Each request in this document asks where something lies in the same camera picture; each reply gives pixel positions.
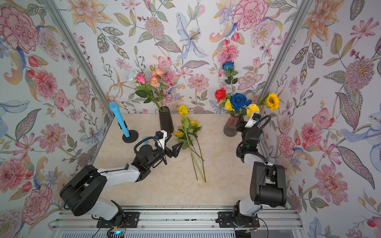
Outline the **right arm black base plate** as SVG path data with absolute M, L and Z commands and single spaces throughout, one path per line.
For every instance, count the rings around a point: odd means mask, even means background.
M 260 227 L 258 216 L 244 216 L 242 214 L 233 215 L 233 212 L 218 212 L 215 220 L 220 228 L 234 229 L 257 229 Z

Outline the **small yellow sunflower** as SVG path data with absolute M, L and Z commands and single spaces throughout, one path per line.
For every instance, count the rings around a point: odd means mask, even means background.
M 198 157 L 202 162 L 204 162 L 198 136 L 195 133 L 191 132 L 186 134 L 178 131 L 174 133 L 174 136 L 177 138 L 178 142 L 183 143 L 183 150 L 189 149 L 192 155 Z

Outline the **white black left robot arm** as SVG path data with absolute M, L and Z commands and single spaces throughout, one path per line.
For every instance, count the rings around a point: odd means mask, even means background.
M 87 165 L 68 184 L 61 189 L 59 195 L 64 206 L 74 216 L 90 214 L 96 219 L 114 227 L 127 222 L 122 207 L 115 201 L 107 201 L 100 197 L 103 189 L 122 183 L 142 181 L 161 162 L 168 158 L 178 157 L 183 143 L 179 142 L 169 148 L 166 143 L 171 136 L 166 131 L 158 131 L 134 146 L 135 158 L 131 164 L 113 169 L 97 169 Z

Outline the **yellow carnation vase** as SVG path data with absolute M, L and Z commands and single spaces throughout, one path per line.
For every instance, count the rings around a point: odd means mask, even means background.
M 253 116 L 253 114 L 256 113 L 256 114 L 261 114 L 260 113 L 260 108 L 258 105 L 256 104 L 250 104 L 247 108 L 247 116 L 249 118 L 251 118 Z

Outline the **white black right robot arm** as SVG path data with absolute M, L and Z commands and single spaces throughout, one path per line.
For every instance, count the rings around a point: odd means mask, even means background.
M 257 148 L 263 128 L 270 121 L 271 116 L 265 116 L 261 119 L 251 117 L 247 122 L 239 120 L 237 123 L 242 141 L 236 148 L 236 156 L 253 170 L 250 196 L 236 203 L 233 218 L 254 217 L 264 207 L 276 208 L 286 204 L 285 167 L 271 163 Z

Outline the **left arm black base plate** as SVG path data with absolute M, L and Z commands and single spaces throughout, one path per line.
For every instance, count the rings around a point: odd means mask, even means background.
M 139 212 L 124 212 L 124 215 L 118 213 L 115 218 L 110 221 L 106 221 L 103 218 L 99 218 L 96 228 L 137 228 L 140 219 Z

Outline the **orange yellow sunflower vase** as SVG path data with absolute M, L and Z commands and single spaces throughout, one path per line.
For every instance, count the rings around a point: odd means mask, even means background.
M 265 94 L 260 101 L 258 106 L 264 106 L 272 111 L 276 111 L 279 108 L 280 99 L 276 93 L 267 93 Z

